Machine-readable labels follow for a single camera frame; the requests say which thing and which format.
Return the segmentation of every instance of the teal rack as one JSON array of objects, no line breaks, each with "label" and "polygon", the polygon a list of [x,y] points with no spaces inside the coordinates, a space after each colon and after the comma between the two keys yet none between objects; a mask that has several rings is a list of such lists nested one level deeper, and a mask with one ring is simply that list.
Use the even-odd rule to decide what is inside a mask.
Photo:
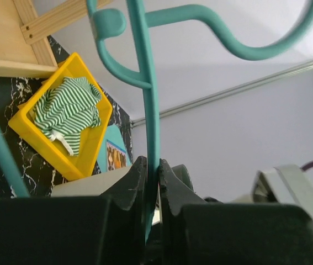
[{"label": "teal rack", "polygon": [[[174,8],[145,12],[143,0],[126,0],[129,19],[136,48],[139,72],[132,71],[118,63],[106,49],[105,39],[119,36],[126,28],[126,19],[118,9],[96,10],[97,0],[86,0],[88,15],[96,48],[107,70],[121,81],[142,89],[147,132],[148,174],[143,206],[146,224],[145,241],[150,232],[157,197],[158,174],[160,164],[160,117],[158,108],[157,80],[153,63],[149,28],[182,22],[199,20],[206,24],[215,36],[233,55],[244,60],[264,60],[286,51],[300,40],[313,24],[313,0],[306,14],[297,26],[278,42],[265,47],[249,47],[240,43],[228,30],[221,18],[211,9],[198,4],[189,4]],[[28,197],[29,193],[22,181],[10,150],[0,132],[0,167],[18,197]]]}]

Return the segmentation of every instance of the striped cloth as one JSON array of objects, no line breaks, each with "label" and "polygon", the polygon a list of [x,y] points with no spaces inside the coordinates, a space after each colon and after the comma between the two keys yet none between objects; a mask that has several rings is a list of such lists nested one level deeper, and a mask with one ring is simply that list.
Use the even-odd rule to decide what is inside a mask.
[{"label": "striped cloth", "polygon": [[85,77],[65,77],[35,104],[35,125],[51,141],[59,140],[69,155],[79,154],[80,133],[101,124],[96,104],[102,95]]}]

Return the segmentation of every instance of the wooden plank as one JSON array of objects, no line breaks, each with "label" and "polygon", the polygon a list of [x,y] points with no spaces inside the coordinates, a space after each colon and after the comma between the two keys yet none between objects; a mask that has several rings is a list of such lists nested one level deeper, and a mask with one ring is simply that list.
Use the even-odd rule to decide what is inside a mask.
[{"label": "wooden plank", "polygon": [[4,77],[41,77],[48,78],[57,67],[0,60],[0,76]]},{"label": "wooden plank", "polygon": [[33,48],[23,38],[21,25],[13,1],[0,0],[0,60],[38,63]]},{"label": "wooden plank", "polygon": [[[99,0],[98,8],[112,0]],[[85,0],[66,0],[42,16],[25,23],[21,30],[26,43],[33,44],[83,18],[87,14]]]},{"label": "wooden plank", "polygon": [[[29,23],[30,21],[33,21],[38,17],[31,0],[13,1],[23,24]],[[31,46],[40,65],[57,66],[56,59],[53,55],[51,46],[46,37],[35,43],[32,43]]]}]

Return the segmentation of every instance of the photo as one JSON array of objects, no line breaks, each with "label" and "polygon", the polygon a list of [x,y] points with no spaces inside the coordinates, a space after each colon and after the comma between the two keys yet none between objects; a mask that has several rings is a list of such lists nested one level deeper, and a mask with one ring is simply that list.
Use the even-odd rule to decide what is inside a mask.
[{"label": "photo", "polygon": [[126,151],[112,143],[106,141],[107,145],[107,170],[115,170],[118,168],[125,167],[127,165],[127,154]]}]

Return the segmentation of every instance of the yellow bin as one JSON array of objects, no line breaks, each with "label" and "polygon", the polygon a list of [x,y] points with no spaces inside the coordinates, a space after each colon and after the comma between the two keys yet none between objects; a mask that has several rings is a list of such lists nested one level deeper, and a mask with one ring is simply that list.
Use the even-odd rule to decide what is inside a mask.
[{"label": "yellow bin", "polygon": [[[51,142],[35,126],[29,111],[48,89],[58,87],[63,82],[64,77],[83,76],[91,84],[94,84],[102,94],[102,99],[97,104],[101,125],[96,128],[86,128],[81,132],[79,155],[73,157],[68,155],[68,152],[60,142]],[[112,106],[107,97],[80,56],[77,53],[73,53],[11,118],[9,126],[66,179],[74,181],[91,175],[111,113]]]}]

